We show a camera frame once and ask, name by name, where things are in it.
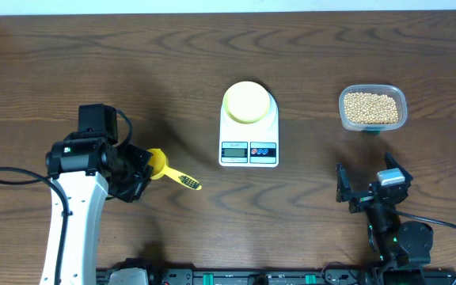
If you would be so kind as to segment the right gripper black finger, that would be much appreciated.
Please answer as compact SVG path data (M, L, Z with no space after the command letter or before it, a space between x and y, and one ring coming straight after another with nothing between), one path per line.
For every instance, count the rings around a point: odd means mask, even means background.
M410 178L410 174L407 170L405 170L393 157L390 152L386 152L384 154L384 160L387 169L399 169L403 174L404 178Z
M348 175L341 163L336 164L336 202L347 202L351 199L351 186L349 183Z

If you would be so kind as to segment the yellow measuring scoop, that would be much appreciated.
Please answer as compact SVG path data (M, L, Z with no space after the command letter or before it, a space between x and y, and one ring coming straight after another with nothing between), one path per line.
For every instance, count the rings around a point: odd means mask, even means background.
M169 166L169 159L161 149L151 148L147 151L152 154L149 161L149 166L153 167L153 171L150 176L150 179L152 181L167 176L178 184L181 184L182 186L191 190L199 191L202 189L202 184L198 180L185 173L182 173L181 171L171 168Z

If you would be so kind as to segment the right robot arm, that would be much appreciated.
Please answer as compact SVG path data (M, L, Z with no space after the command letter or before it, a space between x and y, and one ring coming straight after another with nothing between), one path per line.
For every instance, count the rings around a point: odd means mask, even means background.
M390 153L384 156L386 169L366 191L352 191L342 164L336 165L336 202L348 203L348 210L367 216L367 234L371 248L381 263L363 269L359 284L424 284L423 266L431 262L433 229L424 222L402 222L396 205L408 197L413 177Z

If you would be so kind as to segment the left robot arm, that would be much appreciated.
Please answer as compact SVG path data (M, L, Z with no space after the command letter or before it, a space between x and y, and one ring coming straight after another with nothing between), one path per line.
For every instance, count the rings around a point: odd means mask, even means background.
M151 153L118 141L121 114L105 104L80 106L78 129L47 153L51 225L42 284L94 284L105 200L131 203L150 183Z

